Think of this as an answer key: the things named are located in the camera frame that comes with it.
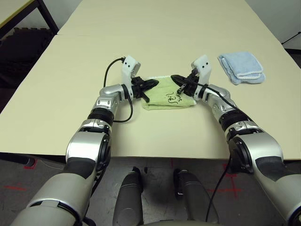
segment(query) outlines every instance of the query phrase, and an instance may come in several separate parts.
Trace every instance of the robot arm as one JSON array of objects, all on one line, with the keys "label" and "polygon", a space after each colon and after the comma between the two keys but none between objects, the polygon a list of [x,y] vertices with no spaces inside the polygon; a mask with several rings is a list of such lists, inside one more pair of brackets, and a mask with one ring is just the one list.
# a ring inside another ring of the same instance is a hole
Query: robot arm
[{"label": "robot arm", "polygon": [[71,138],[63,171],[50,178],[20,212],[12,226],[73,226],[85,222],[91,193],[111,157],[111,130],[120,102],[143,97],[158,84],[135,77],[140,63],[131,56],[122,66],[122,85],[100,90],[88,118]]},{"label": "robot arm", "polygon": [[[277,141],[246,114],[237,110],[227,90],[209,85],[211,66],[206,55],[193,62],[192,68],[187,78],[172,75],[172,79],[180,86],[178,93],[184,91],[211,107],[229,144],[231,171],[253,174],[288,224],[300,225],[301,174],[285,167]],[[210,88],[218,91],[232,106]]]}]

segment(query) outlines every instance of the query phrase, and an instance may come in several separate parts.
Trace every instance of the black cable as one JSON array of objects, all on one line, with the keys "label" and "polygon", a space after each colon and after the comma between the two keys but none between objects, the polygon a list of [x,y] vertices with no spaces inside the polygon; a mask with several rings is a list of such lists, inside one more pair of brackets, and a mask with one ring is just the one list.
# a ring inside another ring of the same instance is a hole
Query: black cable
[{"label": "black cable", "polygon": [[104,168],[99,176],[99,178],[96,180],[95,184],[93,185],[93,188],[92,188],[92,193],[91,193],[91,196],[93,195],[93,193],[95,192],[97,186],[99,185],[100,181],[102,180],[103,176],[104,176],[104,173],[105,173],[105,170],[107,168]]},{"label": "black cable", "polygon": [[133,115],[133,103],[132,103],[130,94],[128,93],[127,87],[125,85],[122,85],[122,88],[124,90],[125,97],[128,99],[128,102],[130,103],[131,113],[130,113],[130,116],[128,117],[128,119],[121,120],[121,121],[120,120],[114,120],[113,122],[126,122],[126,121],[129,121],[132,118],[132,115]]},{"label": "black cable", "polygon": [[121,57],[121,58],[118,58],[118,59],[116,59],[116,60],[113,60],[113,61],[109,64],[109,66],[107,67],[107,70],[105,71],[105,74],[104,74],[103,87],[105,87],[105,83],[106,83],[106,81],[107,81],[107,76],[108,76],[108,72],[109,72],[110,67],[111,67],[114,63],[116,63],[117,61],[122,61],[122,62],[124,62],[125,59],[126,59],[125,57]]},{"label": "black cable", "polygon": [[240,113],[242,113],[245,117],[247,117],[248,120],[250,121],[253,121],[246,113],[244,113],[242,110],[240,110],[238,107],[235,107],[233,104],[231,104],[228,100],[226,100],[221,94],[219,91],[211,88],[211,87],[208,87],[208,86],[205,86],[205,85],[202,85],[202,84],[199,84],[199,83],[196,83],[196,82],[193,82],[193,81],[190,81],[191,83],[194,83],[198,86],[201,86],[201,87],[204,87],[206,89],[209,89],[211,91],[213,91],[214,93],[216,93],[224,102],[226,102],[228,105],[230,105],[232,108],[234,108],[235,110],[239,111]]},{"label": "black cable", "polygon": [[[106,81],[107,81],[107,76],[108,76],[108,72],[109,72],[109,69],[110,67],[116,63],[117,61],[121,61],[121,62],[124,62],[126,58],[125,57],[121,57],[121,58],[118,58],[118,59],[115,59],[113,60],[109,66],[107,67],[107,70],[105,71],[105,75],[104,75],[104,80],[103,80],[103,87],[105,87],[105,84],[106,84]],[[128,99],[128,102],[130,103],[130,107],[131,107],[131,113],[130,113],[130,116],[128,117],[128,119],[126,120],[114,120],[113,122],[127,122],[129,121],[132,116],[133,116],[133,103],[132,103],[132,100],[131,100],[131,97],[128,93],[128,90],[127,90],[127,87],[126,86],[122,86],[123,90],[124,90],[124,93],[125,93],[125,97]]]},{"label": "black cable", "polygon": [[206,213],[206,219],[205,219],[206,222],[208,222],[209,212],[210,212],[210,209],[211,209],[211,206],[212,206],[213,198],[214,198],[214,196],[215,196],[215,194],[217,192],[218,187],[220,186],[220,183],[222,182],[222,179],[224,178],[224,176],[226,175],[226,173],[227,173],[227,171],[228,171],[228,169],[230,167],[230,163],[231,163],[231,155],[229,157],[227,166],[226,166],[224,172],[222,173],[220,179],[218,180],[218,182],[217,182],[217,184],[215,186],[215,189],[213,191],[213,194],[211,196],[211,199],[210,199],[210,202],[209,202],[209,205],[208,205],[208,209],[207,209],[207,213]]},{"label": "black cable", "polygon": [[283,45],[284,43],[288,42],[289,40],[293,39],[294,37],[296,37],[297,35],[301,34],[301,32],[298,32],[296,35],[294,35],[293,37],[289,38],[288,40],[284,41],[281,43],[281,45]]}]

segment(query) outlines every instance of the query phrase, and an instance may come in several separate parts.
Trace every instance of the gray carpet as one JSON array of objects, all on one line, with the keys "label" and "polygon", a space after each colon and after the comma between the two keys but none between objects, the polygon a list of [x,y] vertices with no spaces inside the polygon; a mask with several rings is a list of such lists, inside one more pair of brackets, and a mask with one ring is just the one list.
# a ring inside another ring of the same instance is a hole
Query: gray carpet
[{"label": "gray carpet", "polygon": [[[188,169],[212,194],[227,161],[162,158],[113,158],[99,187],[91,198],[87,216],[99,226],[110,226],[121,182],[137,166],[144,182],[142,194],[144,222],[186,219],[182,201],[173,192],[172,173],[175,168]],[[34,169],[17,163],[0,161],[0,226],[9,225],[38,189],[62,165],[38,161]],[[300,172],[299,162],[290,168]],[[284,221],[253,177],[239,174],[225,177],[214,200],[225,226],[283,226]]]}]

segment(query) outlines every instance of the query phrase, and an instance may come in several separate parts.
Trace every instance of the light blue cloth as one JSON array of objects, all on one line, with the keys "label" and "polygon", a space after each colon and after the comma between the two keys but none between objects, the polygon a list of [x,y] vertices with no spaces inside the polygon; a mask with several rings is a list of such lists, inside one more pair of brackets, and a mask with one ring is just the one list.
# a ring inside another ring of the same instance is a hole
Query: light blue cloth
[{"label": "light blue cloth", "polygon": [[231,82],[235,85],[242,82],[262,83],[265,81],[263,67],[252,53],[224,53],[218,59]]}]

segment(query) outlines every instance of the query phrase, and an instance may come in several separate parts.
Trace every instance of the beige table surface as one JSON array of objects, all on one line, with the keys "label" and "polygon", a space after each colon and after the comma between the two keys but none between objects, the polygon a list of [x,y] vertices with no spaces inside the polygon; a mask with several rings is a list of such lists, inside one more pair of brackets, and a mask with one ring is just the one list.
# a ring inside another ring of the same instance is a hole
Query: beige table surface
[{"label": "beige table surface", "polygon": [[[104,18],[86,29],[91,34],[54,37],[0,114],[0,152],[64,155],[98,96],[107,65],[117,57],[133,56],[142,64],[138,76],[147,78],[187,76],[190,63],[207,54],[213,68],[210,82],[231,92],[236,104],[279,142],[285,159],[301,159],[301,70],[245,2],[140,2],[130,1],[132,8],[123,1],[120,7],[91,7],[87,16],[98,11]],[[209,8],[208,2],[216,6]],[[97,29],[101,34],[93,33]],[[261,62],[264,83],[235,86],[229,81],[217,56],[242,50]],[[110,69],[108,85],[121,82],[120,70],[121,64]],[[116,118],[128,115],[124,104]],[[222,129],[202,103],[146,111],[135,100],[133,118],[115,123],[112,139],[112,156],[229,156]]]},{"label": "beige table surface", "polygon": [[0,27],[32,2],[33,0],[0,0]]}]

